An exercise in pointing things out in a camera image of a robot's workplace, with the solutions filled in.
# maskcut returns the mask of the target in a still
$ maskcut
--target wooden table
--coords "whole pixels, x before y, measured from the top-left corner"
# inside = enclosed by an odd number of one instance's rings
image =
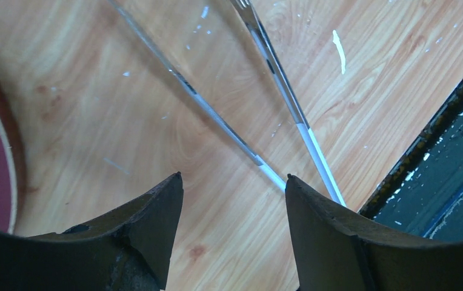
[[[462,79],[463,1],[254,3],[357,210]],[[280,175],[326,193],[231,4],[124,4]],[[181,171],[185,200],[167,290],[297,288],[283,194],[106,1],[0,1],[0,81],[27,155],[18,235],[61,232]]]

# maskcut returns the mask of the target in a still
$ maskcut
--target white paint spot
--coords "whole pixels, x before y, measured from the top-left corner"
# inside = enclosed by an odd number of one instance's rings
[[[415,174],[415,171],[411,171],[410,173],[408,173],[407,177],[405,178],[405,181],[411,180],[411,178],[413,177],[413,174]]]
[[[130,174],[130,172],[126,171],[126,170],[123,169],[121,166],[117,165],[115,162],[113,162],[113,161],[111,161],[111,160],[109,160],[109,159],[107,159],[107,158],[104,158],[103,160],[104,160],[105,162],[107,162],[107,163],[113,165],[114,167],[116,167],[117,169],[119,169],[120,171],[122,171],[123,173],[125,173],[126,175],[129,175],[129,174]]]
[[[337,34],[337,31],[335,29],[333,30],[333,43],[335,44],[335,46],[337,46],[337,50],[339,51],[339,56],[341,57],[341,72],[342,74],[344,74],[345,73],[344,48],[342,47],[341,39],[339,38],[339,35]]]
[[[203,7],[203,12],[201,13],[201,18],[205,19],[208,15],[208,6]]]

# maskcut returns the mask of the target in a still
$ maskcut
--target silver rod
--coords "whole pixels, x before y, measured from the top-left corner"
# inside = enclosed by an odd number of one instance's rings
[[[292,90],[290,83],[288,81],[287,75],[282,68],[281,63],[279,62],[278,57],[276,56],[275,49],[269,40],[267,32],[265,31],[262,22],[258,18],[253,4],[250,1],[242,0],[230,0],[233,4],[235,10],[238,12],[239,16],[243,20],[244,24],[248,28],[248,31],[251,33],[255,44],[260,51],[262,57],[264,57],[269,69],[273,74],[276,85],[278,86],[285,103],[298,127],[298,130],[307,146],[310,156],[321,175],[321,178],[326,186],[326,189],[330,193],[331,199],[336,203],[346,207],[345,201],[341,195],[339,187],[335,182],[333,174],[331,173],[330,167],[326,162],[326,158],[322,153],[322,150],[317,143],[315,135],[310,127],[310,124],[307,121],[303,113],[303,109],[298,103],[296,94]]]
[[[246,142],[224,121],[224,119],[212,108],[212,106],[192,87],[181,73],[173,66],[173,64],[165,57],[158,49],[153,40],[146,34],[142,27],[133,19],[124,8],[122,8],[115,0],[108,0],[119,14],[126,20],[135,34],[142,42],[155,54],[155,56],[163,63],[164,67],[178,80],[182,87],[187,91],[192,100],[200,106],[203,111],[214,120],[223,131],[232,138],[232,140],[241,148],[241,150],[257,165],[268,178],[273,181],[283,192],[285,191],[285,181],[258,155]]]

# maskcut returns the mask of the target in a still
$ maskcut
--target chipped paint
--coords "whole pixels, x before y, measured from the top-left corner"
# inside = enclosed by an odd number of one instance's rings
[[[203,7],[203,12],[201,13],[201,18],[205,19],[208,15],[208,6]]]

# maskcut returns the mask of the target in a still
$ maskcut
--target metal rod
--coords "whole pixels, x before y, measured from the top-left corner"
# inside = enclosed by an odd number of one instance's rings
[[[273,181],[283,192],[285,192],[285,181],[258,155],[246,142],[224,121],[224,119],[212,108],[212,106],[192,87],[181,73],[173,66],[173,64],[165,57],[158,49],[153,40],[146,34],[141,26],[133,19],[124,8],[122,8],[115,0],[108,0],[119,14],[126,20],[135,34],[143,41],[143,43],[155,54],[155,56],[163,63],[164,67],[178,80],[182,87],[187,91],[188,95],[200,106],[203,111],[214,120],[223,131],[232,138],[232,140],[241,148],[241,150],[264,172],[267,177]]]
[[[287,75],[282,68],[281,63],[279,62],[278,57],[276,56],[275,49],[269,40],[267,32],[265,31],[262,22],[258,18],[253,4],[250,1],[240,1],[240,0],[230,0],[234,8],[238,12],[241,19],[244,21],[244,24],[248,28],[249,32],[255,44],[260,51],[262,57],[264,57],[269,69],[273,74],[276,85],[278,86],[279,91],[281,92],[285,103],[298,127],[298,130],[307,146],[310,156],[321,175],[321,178],[326,186],[326,189],[330,193],[331,199],[340,205],[346,207],[345,201],[341,195],[339,187],[335,182],[335,179],[331,173],[330,167],[326,162],[326,158],[322,153],[322,150],[315,138],[315,135],[310,127],[310,124],[307,121],[303,113],[303,109],[298,103],[296,95],[290,86]]]

